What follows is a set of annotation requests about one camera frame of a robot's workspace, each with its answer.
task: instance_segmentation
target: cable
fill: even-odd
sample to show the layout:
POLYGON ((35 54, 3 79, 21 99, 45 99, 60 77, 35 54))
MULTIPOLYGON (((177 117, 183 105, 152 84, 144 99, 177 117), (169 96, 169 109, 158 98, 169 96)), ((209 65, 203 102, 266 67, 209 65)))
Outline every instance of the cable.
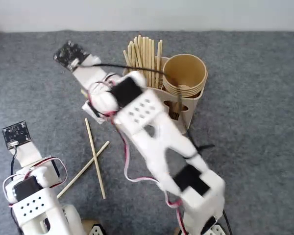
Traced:
POLYGON ((14 162, 15 162, 16 153, 17 153, 17 146, 14 146, 14 149, 15 149, 15 152, 13 154, 12 161, 11 161, 10 175, 13 175, 14 162))
POLYGON ((12 208, 10 209, 10 213, 11 213, 11 217, 12 217, 12 219, 13 219, 13 221, 14 221, 14 223, 15 223, 17 229, 18 229, 18 233, 19 233, 19 235, 23 235, 23 231, 22 231, 22 229, 20 228, 20 226, 19 226, 19 224, 18 224, 16 218, 14 217, 13 209, 12 209, 12 208))
POLYGON ((227 229, 229 230, 230 235, 233 235, 233 233, 232 233, 232 229, 231 229, 231 225, 230 225, 230 222, 229 222, 229 220, 228 220, 228 218, 227 218, 227 216, 226 216, 225 210, 223 210, 222 213, 223 213, 223 216, 224 216, 224 219, 225 219, 226 225, 227 225, 227 229))
POLYGON ((162 71, 159 71, 159 70, 153 70, 153 69, 141 68, 141 67, 133 67, 133 66, 125 66, 125 65, 118 65, 118 64, 100 63, 100 64, 91 65, 91 66, 79 65, 79 67, 82 67, 82 68, 87 68, 87 67, 115 67, 115 68, 129 69, 129 70, 144 70, 144 71, 156 72, 156 73, 159 73, 161 75, 164 75, 165 77, 171 78, 174 81, 173 85, 177 87, 177 91, 178 91, 178 113, 181 116, 182 124, 183 124, 183 127, 185 129, 185 132, 186 132, 189 140, 194 145, 194 147, 196 148, 196 150, 197 150, 197 152, 199 154, 201 154, 204 149, 215 147, 214 144, 208 144, 208 145, 197 145, 196 144, 196 142, 195 142, 195 140, 193 138, 193 135, 191 134, 191 132, 187 128, 187 124, 186 124, 186 121, 184 119, 184 115, 183 115, 183 112, 182 112, 182 107, 183 107, 182 96, 181 96, 179 84, 178 84, 177 80, 174 77, 171 77, 171 76, 167 75, 165 72, 162 72, 162 71))
MULTIPOLYGON (((15 158, 16 158, 16 154, 17 154, 17 146, 14 146, 14 149, 15 149, 15 152, 14 152, 14 154, 13 154, 12 161, 11 161, 10 176, 9 176, 7 179, 5 179, 5 181, 4 181, 3 184, 2 184, 2 188, 3 188, 4 196, 5 196, 5 198, 6 198, 7 200, 8 200, 8 197, 7 197, 7 195, 6 195, 6 190, 5 190, 5 184, 6 184, 6 181, 9 180, 9 179, 12 179, 12 180, 13 180, 14 176, 19 175, 19 174, 15 174, 15 175, 13 175, 14 162, 15 162, 15 158)), ((11 217, 12 217, 12 219, 13 219, 15 225, 16 225, 16 228, 17 228, 17 230, 18 230, 19 235, 22 235, 22 234, 23 234, 23 231, 22 231, 22 229, 20 228, 20 226, 19 226, 19 224, 18 224, 16 218, 15 218, 14 215, 13 215, 13 209, 12 209, 12 207, 11 207, 11 209, 10 209, 10 213, 11 213, 11 217)))
MULTIPOLYGON (((171 78, 173 81, 174 81, 174 84, 177 89, 178 89, 178 113, 180 113, 180 116, 181 116, 181 119, 182 119, 182 124, 183 124, 183 127, 186 131, 186 134, 189 138, 189 140, 191 141, 191 143, 193 144, 193 146, 196 148, 197 152, 199 154, 202 153, 202 151, 204 149, 208 149, 208 148, 211 148, 211 147, 215 147, 214 144, 207 144, 207 145, 197 145, 194 138, 193 138, 193 135, 191 134, 191 132, 189 131, 188 127, 187 127, 187 124, 186 124, 186 121, 184 119, 184 115, 183 115, 183 112, 182 111, 182 107, 183 107, 183 104, 182 104, 182 96, 181 96, 181 92, 180 92, 180 88, 179 88, 179 84, 177 82, 176 79, 174 79, 173 77, 167 75, 166 73, 162 72, 162 71, 159 71, 159 70, 153 70, 153 69, 148 69, 148 68, 140 68, 140 67, 132 67, 132 66, 124 66, 124 65, 117 65, 117 64, 107 64, 107 63, 100 63, 100 64, 96 64, 96 65, 92 65, 91 67, 115 67, 115 68, 123 68, 123 69, 132 69, 132 70, 143 70, 143 71, 151 71, 151 72, 156 72, 156 73, 159 73, 159 74, 162 74, 164 75, 165 77, 169 77, 171 78)), ((155 181, 156 183, 159 183, 157 180, 153 179, 153 178, 150 178, 150 177, 141 177, 141 178, 137 178, 137 179, 130 179, 127 175, 127 170, 128 170, 128 166, 129 166, 129 146, 128 146, 128 143, 125 139, 125 137, 122 135, 122 133, 118 130, 118 128, 116 127, 115 123, 111 120, 111 123, 112 125, 115 126, 117 132, 119 133, 119 135, 121 136, 123 142, 124 142, 124 151, 125 151, 125 166, 124 166, 124 175, 125 177, 129 180, 129 181, 132 181, 132 182, 139 182, 139 181, 142 181, 142 180, 152 180, 152 181, 155 181)), ((169 199, 168 199, 168 195, 166 192, 165 193, 165 197, 166 197, 166 203, 169 207, 172 208, 173 205, 170 205, 169 203, 169 199)), ((179 225, 180 225, 180 228, 181 230, 183 231, 184 234, 188 234, 188 232, 186 232, 185 230, 185 227, 184 227, 184 224, 183 224, 183 220, 182 220, 182 217, 181 217, 181 213, 180 211, 178 210, 178 206, 176 206, 176 214, 177 214, 177 219, 178 219, 178 222, 179 222, 179 225)), ((230 228, 230 225, 228 223, 228 220, 227 220, 227 217, 226 217, 226 214, 225 214, 225 211, 223 211, 223 214, 224 214, 224 218, 226 219, 227 221, 227 226, 229 228, 229 231, 230 231, 230 235, 232 235, 232 231, 231 231, 231 228, 230 228)))
POLYGON ((65 167, 65 165, 63 164, 63 162, 61 161, 61 159, 59 159, 59 158, 55 158, 55 157, 45 158, 45 159, 42 159, 41 161, 37 162, 36 164, 34 164, 34 165, 28 170, 28 172, 25 174, 24 179, 27 179, 27 178, 30 176, 31 172, 34 171, 34 169, 35 169, 36 167, 38 167, 38 166, 40 166, 40 165, 42 165, 42 164, 44 164, 44 163, 50 162, 50 161, 52 161, 52 160, 58 160, 58 161, 61 163, 61 165, 63 166, 63 168, 64 168, 64 170, 65 170, 65 179, 64 179, 63 181, 57 183, 57 184, 54 184, 54 185, 50 186, 50 188, 56 187, 56 186, 58 186, 58 185, 60 185, 60 184, 63 184, 63 183, 67 180, 67 178, 68 178, 68 171, 67 171, 67 168, 65 167))
POLYGON ((183 232, 184 235, 187 235, 188 232, 185 229, 183 219, 182 219, 182 215, 181 215, 181 212, 180 212, 180 210, 178 208, 176 208, 176 217, 177 217, 177 221, 178 221, 178 224, 180 226, 181 231, 183 232))

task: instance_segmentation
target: chopstick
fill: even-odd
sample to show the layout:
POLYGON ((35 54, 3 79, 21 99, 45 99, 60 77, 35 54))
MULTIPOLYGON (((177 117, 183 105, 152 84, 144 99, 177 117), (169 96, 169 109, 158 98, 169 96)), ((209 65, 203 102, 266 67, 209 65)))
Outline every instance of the chopstick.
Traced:
POLYGON ((97 176, 98 176, 98 180, 99 180, 99 184, 100 184, 102 197, 103 197, 103 199, 106 199, 106 194, 105 194, 105 191, 104 191, 104 188, 103 188, 103 182, 102 182, 101 173, 100 173, 100 169, 99 169, 99 164, 98 164, 98 160, 97 160, 97 156, 96 156, 96 151, 95 151, 94 141, 93 141, 93 137, 92 137, 92 132, 90 130, 90 126, 89 126, 89 122, 88 122, 87 118, 85 118, 85 123, 86 123, 86 127, 87 127, 90 146, 91 146, 92 152, 93 152, 93 157, 94 157, 94 162, 95 162, 95 166, 96 166, 96 171, 97 171, 97 176))
MULTIPOLYGON (((110 141, 107 141, 101 149, 97 152, 97 157, 103 152, 103 150, 108 146, 110 141)), ((71 186, 75 183, 76 180, 88 169, 88 167, 94 162, 94 158, 91 158, 89 162, 78 172, 78 174, 62 189, 61 192, 57 195, 57 198, 60 198, 71 186)))

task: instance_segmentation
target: white wall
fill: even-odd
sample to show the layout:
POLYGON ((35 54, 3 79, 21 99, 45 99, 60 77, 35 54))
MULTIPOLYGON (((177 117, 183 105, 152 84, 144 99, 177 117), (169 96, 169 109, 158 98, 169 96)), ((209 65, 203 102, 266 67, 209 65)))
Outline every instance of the white wall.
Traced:
POLYGON ((0 31, 294 30, 294 0, 0 0, 0 31))

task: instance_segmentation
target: wooden stick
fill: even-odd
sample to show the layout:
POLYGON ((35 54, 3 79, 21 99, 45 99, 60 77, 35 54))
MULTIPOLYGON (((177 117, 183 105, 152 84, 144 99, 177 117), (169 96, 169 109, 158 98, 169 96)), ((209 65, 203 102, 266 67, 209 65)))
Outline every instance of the wooden stick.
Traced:
MULTIPOLYGON (((145 64, 145 68, 149 68, 148 67, 148 62, 149 62, 149 55, 148 55, 148 51, 149 51, 149 37, 146 37, 146 48, 145 48, 145 60, 146 60, 146 64, 145 64)), ((149 87, 150 84, 149 84, 149 72, 148 71, 145 71, 146 73, 146 82, 147 82, 147 86, 149 87)))
MULTIPOLYGON (((110 141, 107 141, 101 149, 97 152, 97 157, 103 152, 103 150, 108 146, 110 141)), ((68 189, 75 183, 75 181, 88 169, 88 167, 93 164, 94 158, 91 158, 89 162, 78 172, 78 174, 62 189, 62 191, 57 195, 57 198, 60 198, 68 189)))
POLYGON ((142 68, 143 65, 142 65, 142 60, 141 60, 141 54, 140 54, 140 51, 139 51, 138 42, 135 39, 134 39, 134 46, 135 46, 135 52, 136 52, 138 66, 142 68))
MULTIPOLYGON (((161 58, 162 58, 162 40, 160 40, 160 63, 159 70, 161 70, 161 58)), ((159 75, 159 86, 162 86, 163 75, 159 75)))
MULTIPOLYGON (((158 42, 158 52, 157 52, 157 70, 160 70, 160 61, 161 61, 161 43, 158 42)), ((159 73, 156 74, 156 87, 159 87, 159 73)))
MULTIPOLYGON (((146 68, 146 37, 143 37, 143 55, 142 55, 142 58, 143 58, 143 68, 146 68)), ((147 77, 146 77, 146 71, 144 71, 144 77, 147 81, 147 77)))
POLYGON ((137 56, 136 56, 135 45, 134 45, 134 43, 131 44, 131 47, 132 47, 132 58, 134 58, 134 61, 135 61, 135 67, 139 67, 139 65, 138 65, 138 58, 137 58, 137 56))
MULTIPOLYGON (((155 69, 155 41, 151 41, 151 69, 155 69)), ((151 72, 151 87, 155 86, 155 73, 151 72)))
POLYGON ((126 50, 123 51, 123 54, 124 54, 124 58, 125 58, 125 61, 126 61, 126 65, 131 66, 131 63, 130 63, 129 58, 128 58, 127 53, 126 53, 126 50))
MULTIPOLYGON (((151 44, 152 44, 152 39, 148 39, 148 68, 151 69, 151 44)), ((152 87, 152 82, 151 82, 151 72, 149 71, 148 73, 148 80, 149 80, 149 86, 152 87)))
POLYGON ((135 67, 135 51, 133 51, 133 47, 132 47, 133 42, 130 41, 129 42, 129 46, 131 47, 131 59, 132 59, 132 66, 135 67))
POLYGON ((88 94, 84 89, 80 89, 80 92, 85 96, 86 99, 88 99, 88 94))
POLYGON ((139 54, 141 54, 141 46, 142 46, 142 36, 141 35, 138 35, 137 44, 138 44, 139 54))
POLYGON ((127 46, 127 55, 128 55, 128 60, 130 62, 130 66, 132 66, 132 48, 130 45, 127 46))
POLYGON ((141 45, 139 47, 139 52, 141 54, 141 61, 142 61, 142 64, 143 64, 143 38, 141 37, 140 40, 141 40, 141 45))
POLYGON ((98 176, 98 180, 99 180, 99 184, 100 184, 102 197, 103 197, 103 199, 106 199, 106 194, 105 194, 104 188, 103 188, 103 183, 102 183, 101 173, 100 173, 100 170, 99 170, 99 164, 98 164, 98 160, 97 160, 97 156, 96 156, 96 151, 95 151, 94 141, 93 141, 93 137, 92 137, 92 132, 90 130, 89 122, 88 122, 87 118, 85 118, 85 123, 86 123, 86 127, 87 127, 90 146, 91 146, 92 152, 93 152, 93 157, 94 157, 94 162, 95 162, 95 166, 96 166, 96 171, 97 171, 97 176, 98 176))

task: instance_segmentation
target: hole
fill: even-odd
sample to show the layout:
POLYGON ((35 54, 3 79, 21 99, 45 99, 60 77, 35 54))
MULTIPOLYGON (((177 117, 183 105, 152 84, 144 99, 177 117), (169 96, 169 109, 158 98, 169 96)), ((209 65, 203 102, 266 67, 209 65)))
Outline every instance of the hole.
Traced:
POLYGON ((155 129, 153 126, 151 126, 151 125, 146 125, 146 126, 144 126, 144 129, 145 129, 145 131, 148 133, 148 135, 149 135, 150 137, 152 137, 152 138, 155 137, 156 129, 155 129))
MULTIPOLYGON (((169 109, 173 109, 174 112, 178 112, 178 102, 173 102, 170 100, 166 100, 163 102, 165 105, 167 105, 169 107, 169 109)), ((187 111, 188 107, 183 105, 182 106, 182 111, 187 111)))
POLYGON ((50 226, 50 222, 49 222, 48 218, 46 218, 46 219, 43 220, 43 224, 44 224, 44 227, 45 227, 46 233, 49 232, 51 226, 50 226))

